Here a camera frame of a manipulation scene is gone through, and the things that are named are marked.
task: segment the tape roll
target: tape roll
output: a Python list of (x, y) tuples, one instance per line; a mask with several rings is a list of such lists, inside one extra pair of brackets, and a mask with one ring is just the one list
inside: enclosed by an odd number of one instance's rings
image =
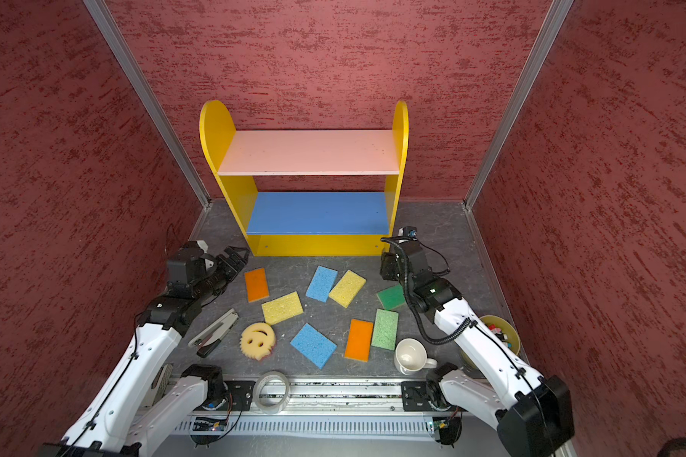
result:
[[(262, 404), (259, 399), (259, 394), (262, 393), (264, 386), (266, 386), (267, 383), (272, 380), (279, 380), (284, 383), (284, 395), (282, 396), (282, 400), (275, 404)], [(269, 373), (265, 373), (260, 376), (260, 378), (256, 380), (256, 384), (254, 384), (252, 400), (254, 401), (254, 404), (256, 404), (256, 407), (259, 408), (259, 411), (265, 414), (277, 414), (278, 412), (281, 412), (288, 403), (290, 403), (290, 381), (279, 371), (270, 371)]]

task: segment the green sponge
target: green sponge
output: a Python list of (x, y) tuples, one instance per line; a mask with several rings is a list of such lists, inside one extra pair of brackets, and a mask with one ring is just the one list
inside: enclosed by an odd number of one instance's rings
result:
[(376, 294), (376, 297), (379, 298), (381, 306), (383, 306), (386, 311), (390, 311), (396, 306), (402, 306), (406, 303), (404, 300), (404, 290), (402, 289), (401, 284), (382, 290)]
[(371, 345), (393, 351), (396, 345), (396, 327), (399, 326), (399, 313), (376, 310), (376, 322), (374, 323), (374, 336)]

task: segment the white robotic arm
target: white robotic arm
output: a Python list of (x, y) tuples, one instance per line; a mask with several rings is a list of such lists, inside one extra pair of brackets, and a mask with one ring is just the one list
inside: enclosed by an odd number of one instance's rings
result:
[(167, 262), (168, 288), (139, 316), (127, 351), (79, 420), (58, 444), (38, 457), (94, 455), (150, 457), (185, 416), (202, 404), (218, 405), (225, 387), (221, 369), (191, 365), (175, 387), (135, 425), (137, 409), (168, 355), (211, 296), (224, 292), (244, 268), (248, 250), (227, 248), (210, 256), (202, 241), (189, 241)]
[[(382, 254), (381, 276), (398, 281), (425, 341), (455, 342), (488, 379), (490, 386), (465, 375), (451, 363), (427, 376), (427, 394), (437, 406), (456, 405), (497, 430), (511, 457), (544, 457), (574, 435), (571, 397), (558, 377), (541, 373), (513, 354), (470, 308), (462, 294), (434, 273), (414, 227), (382, 238), (392, 246)], [(421, 324), (424, 314), (448, 336), (433, 339)]]

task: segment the black cable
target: black cable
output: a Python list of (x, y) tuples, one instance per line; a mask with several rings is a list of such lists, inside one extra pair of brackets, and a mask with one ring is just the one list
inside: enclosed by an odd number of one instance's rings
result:
[(460, 324), (458, 328), (455, 329), (454, 332), (443, 338), (436, 339), (430, 337), (430, 335), (427, 335), (426, 331), (424, 330), (424, 324), (422, 324), (422, 318), (419, 315), (419, 311), (417, 311), (417, 307), (413, 304), (412, 298), (409, 295), (409, 257), (407, 256), (406, 252), (404, 252), (404, 249), (398, 243), (398, 241), (413, 240), (414, 238), (408, 236), (393, 236), (391, 238), (381, 238), (381, 241), (383, 241), (384, 243), (391, 244), (397, 251), (399, 251), (400, 255), (402, 256), (402, 259), (404, 259), (402, 263), (404, 266), (404, 270), (402, 271), (402, 275), (404, 275), (404, 278), (402, 279), (402, 288), (404, 289), (404, 301), (407, 302), (407, 306), (414, 315), (414, 321), (417, 323), (417, 328), (419, 329), (419, 334), (422, 336), (422, 339), (424, 339), (424, 341), (426, 341), (427, 343), (430, 343), (435, 346), (452, 342), (458, 336), (460, 336), (462, 332), (465, 331), (465, 329), (471, 324), (472, 321), (466, 318), (462, 322), (462, 324)]
[(686, 438), (674, 438), (665, 442), (658, 457), (669, 457), (673, 451), (686, 451)]
[(429, 249), (430, 251), (434, 252), (435, 254), (439, 255), (439, 256), (442, 258), (442, 260), (445, 261), (445, 269), (442, 270), (442, 271), (433, 271), (432, 274), (435, 275), (435, 276), (445, 276), (445, 275), (447, 275), (447, 274), (450, 272), (450, 263), (447, 261), (447, 258), (446, 258), (444, 255), (442, 255), (441, 252), (437, 251), (436, 249), (432, 249), (431, 247), (429, 247), (428, 245), (422, 243), (421, 241), (419, 241), (419, 244), (420, 244), (423, 248), (427, 248), (427, 249)]
[(127, 369), (129, 368), (129, 364), (132, 363), (132, 361), (135, 360), (135, 359), (138, 357), (138, 354), (137, 354), (137, 350), (138, 350), (138, 349), (137, 349), (137, 348), (138, 348), (139, 346), (137, 346), (137, 317), (139, 317), (141, 314), (142, 314), (141, 312), (138, 313), (138, 314), (136, 314), (136, 315), (135, 315), (135, 318), (132, 320), (132, 323), (135, 325), (135, 328), (133, 329), (133, 334), (134, 334), (134, 336), (135, 336), (135, 351), (132, 352), (132, 355), (130, 356), (129, 361), (128, 361), (127, 364), (124, 366), (124, 370), (122, 370), (122, 372), (120, 373), (119, 377), (117, 378), (117, 380), (115, 381), (115, 383), (112, 385), (112, 388), (110, 389), (110, 391), (109, 391), (109, 393), (107, 394), (107, 396), (104, 398), (104, 400), (101, 401), (101, 403), (99, 404), (99, 407), (96, 408), (96, 411), (94, 412), (94, 415), (91, 417), (91, 420), (90, 420), (89, 422), (87, 422), (86, 425), (84, 425), (84, 429), (82, 430), (82, 432), (79, 434), (79, 436), (77, 436), (77, 438), (76, 438), (76, 439), (74, 440), (74, 442), (69, 446), (69, 448), (66, 449), (66, 450), (64, 451), (64, 453), (62, 453), (62, 454), (60, 455), (60, 457), (66, 457), (66, 455), (68, 455), (69, 452), (71, 452), (71, 451), (74, 449), (74, 446), (76, 445), (76, 443), (79, 442), (79, 440), (81, 439), (81, 437), (84, 436), (84, 433), (86, 433), (86, 431), (89, 430), (89, 427), (90, 427), (91, 425), (94, 425), (94, 420), (99, 416), (99, 411), (101, 411), (101, 407), (103, 407), (104, 404), (107, 403), (107, 400), (108, 400), (109, 397), (112, 395), (112, 392), (114, 392), (114, 389), (115, 389), (115, 387), (117, 387), (117, 384), (119, 384), (119, 381), (122, 379), (122, 376), (124, 376), (124, 374), (127, 372)]
[(236, 422), (234, 423), (234, 425), (231, 425), (231, 428), (229, 428), (229, 430), (226, 431), (226, 433), (224, 433), (224, 434), (221, 435), (221, 438), (223, 438), (224, 436), (228, 435), (229, 433), (231, 433), (231, 431), (232, 431), (234, 428), (236, 428), (236, 424), (238, 424), (238, 423), (239, 423), (239, 420), (241, 419), (241, 413), (242, 413), (242, 412), (244, 412), (244, 411), (239, 411), (239, 416), (236, 418)]

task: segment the orange sponge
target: orange sponge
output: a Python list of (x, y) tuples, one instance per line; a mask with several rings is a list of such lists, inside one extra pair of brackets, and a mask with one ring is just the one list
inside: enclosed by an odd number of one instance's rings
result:
[(365, 320), (351, 319), (348, 343), (345, 347), (346, 358), (368, 362), (371, 350), (371, 335), (374, 333), (374, 323)]
[(267, 274), (265, 273), (264, 268), (247, 271), (244, 274), (244, 280), (247, 282), (247, 298), (249, 303), (263, 298), (269, 298)]

